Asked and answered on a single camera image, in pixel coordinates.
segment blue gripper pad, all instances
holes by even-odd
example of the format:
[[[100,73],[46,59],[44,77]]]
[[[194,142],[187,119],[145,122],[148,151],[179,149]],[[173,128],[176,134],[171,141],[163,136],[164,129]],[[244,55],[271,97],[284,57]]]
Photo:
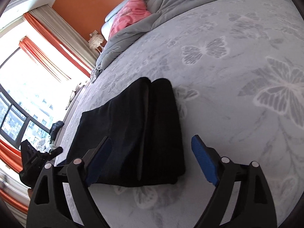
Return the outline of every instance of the blue gripper pad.
[[[112,140],[110,138],[107,138],[100,146],[99,150],[97,152],[94,152],[95,155],[87,166],[87,176],[85,178],[85,183],[88,187],[91,186],[91,184],[97,182],[97,179],[101,174],[102,168],[107,162],[111,152]]]
[[[191,148],[207,181],[217,186],[219,182],[217,175],[218,163],[214,162],[211,158],[211,155],[208,153],[209,148],[206,147],[198,135],[192,137]]]

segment butterfly pattern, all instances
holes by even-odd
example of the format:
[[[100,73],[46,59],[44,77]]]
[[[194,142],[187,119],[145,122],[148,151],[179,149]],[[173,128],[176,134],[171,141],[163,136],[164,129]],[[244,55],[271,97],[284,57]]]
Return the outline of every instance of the butterfly pattern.
[[[230,48],[227,47],[225,36],[212,40],[203,47],[183,46],[181,48],[183,63],[186,65],[194,65],[203,55],[208,55],[216,59],[223,58],[228,55]]]
[[[238,14],[235,14],[235,13],[229,13],[228,16],[229,16],[228,20],[231,21],[231,22],[237,21],[238,19],[241,19],[241,18],[249,18],[249,19],[252,19],[252,20],[255,20],[255,21],[260,20],[260,18],[257,16],[257,14],[255,12],[247,13],[244,16],[238,15]]]
[[[276,28],[275,30],[282,31],[283,33],[286,33],[289,35],[293,35],[296,38],[298,38],[299,40],[304,42],[304,36],[292,27],[283,26],[283,27]]]
[[[133,196],[136,205],[141,209],[153,207],[158,199],[158,194],[153,186],[133,188]]]
[[[261,24],[257,24],[254,20],[240,18],[235,20],[232,26],[231,35],[235,39],[269,39],[267,32]]]
[[[199,28],[201,30],[212,31],[216,25],[217,25],[217,23],[215,23],[215,22],[205,21],[201,26],[199,26]]]
[[[177,105],[177,110],[180,119],[185,119],[188,113],[186,103],[196,99],[200,94],[197,90],[188,89],[187,87],[179,86],[174,88],[174,95]]]
[[[256,106],[287,116],[304,129],[304,72],[289,60],[266,59],[267,66],[253,71],[258,78],[244,86],[239,96],[257,92],[253,99]]]
[[[279,50],[279,44],[282,44],[284,42],[284,39],[271,39],[269,40],[270,45]]]
[[[179,36],[179,37],[175,37],[174,39],[171,39],[170,41],[168,41],[167,47],[168,47],[168,48],[173,47],[173,46],[178,42],[178,40],[180,40],[181,38],[182,38],[182,37]]]
[[[121,81],[124,75],[125,73],[122,73],[120,75],[113,74],[108,78],[107,84],[104,86],[105,88],[108,88],[108,93],[111,93],[114,90],[116,83]]]

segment orange curtain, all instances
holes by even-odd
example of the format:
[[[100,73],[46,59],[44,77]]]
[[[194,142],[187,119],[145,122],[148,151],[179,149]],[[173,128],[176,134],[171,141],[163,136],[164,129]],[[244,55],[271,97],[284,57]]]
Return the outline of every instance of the orange curtain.
[[[68,47],[66,47],[58,38],[56,38],[48,29],[45,28],[34,16],[30,13],[25,13],[23,17],[26,21],[36,29],[37,32],[40,33],[51,45],[53,45],[62,55],[64,55],[72,64],[74,64],[81,72],[83,72],[86,76],[90,77],[90,73],[81,66],[72,56],[74,56],[77,60],[79,60],[84,66],[91,69],[90,66],[82,62],[74,53],[72,53]]]
[[[15,172],[22,171],[21,152],[0,139],[0,158]]]
[[[0,196],[8,204],[10,204],[14,208],[18,209],[19,211],[27,214],[29,208],[26,205],[22,204],[21,202],[17,201],[16,199],[14,199],[13,197],[9,196],[2,189],[0,189]]]
[[[47,55],[28,37],[24,37],[19,42],[19,47],[37,64],[41,64],[59,82],[68,81],[71,78],[62,72]]]

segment metal bolt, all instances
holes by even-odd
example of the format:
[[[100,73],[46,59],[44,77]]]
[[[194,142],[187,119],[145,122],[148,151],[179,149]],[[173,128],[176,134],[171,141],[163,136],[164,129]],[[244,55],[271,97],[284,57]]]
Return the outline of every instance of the metal bolt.
[[[81,159],[74,159],[74,161],[73,161],[74,164],[80,164],[81,162],[82,162]]]
[[[47,164],[45,164],[45,166],[44,166],[46,169],[50,169],[51,167],[52,167],[52,164],[51,163],[47,163]]]
[[[222,158],[222,162],[225,163],[225,164],[227,164],[227,163],[230,162],[230,159],[227,158],[227,157],[223,157],[223,158]]]
[[[253,167],[259,167],[259,163],[258,162],[253,161],[251,164],[252,164]]]

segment bedding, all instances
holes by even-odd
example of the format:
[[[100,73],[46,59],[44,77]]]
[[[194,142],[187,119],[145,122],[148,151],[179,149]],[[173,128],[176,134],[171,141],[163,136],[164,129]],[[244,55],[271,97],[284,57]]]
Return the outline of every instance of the bedding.
[[[278,224],[304,191],[304,21],[284,0],[216,0],[146,33],[88,86],[67,126],[65,159],[82,112],[105,104],[139,77],[171,81],[186,173],[175,185],[89,190],[111,227],[193,227],[213,191],[192,151],[198,134],[221,156],[257,161]],[[235,185],[222,222],[232,215]],[[67,200],[81,223],[68,185]]]
[[[129,0],[117,13],[110,30],[109,39],[120,30],[151,15],[143,0]]]
[[[91,82],[109,64],[145,33],[175,16],[215,0],[145,0],[152,15],[116,33],[105,45],[92,70]]]

